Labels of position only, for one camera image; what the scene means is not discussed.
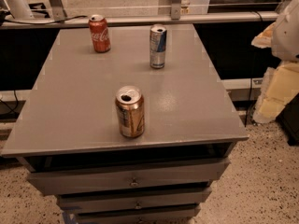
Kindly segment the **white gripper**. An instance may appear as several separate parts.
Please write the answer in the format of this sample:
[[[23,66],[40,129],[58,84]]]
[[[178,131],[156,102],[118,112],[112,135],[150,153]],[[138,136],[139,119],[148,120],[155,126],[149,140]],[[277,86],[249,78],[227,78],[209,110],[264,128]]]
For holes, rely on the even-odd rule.
[[[255,105],[253,120],[268,123],[276,119],[299,93],[299,0],[291,0],[278,15],[251,41],[259,48],[271,48],[281,61],[277,68],[268,67],[263,75],[261,94]]]

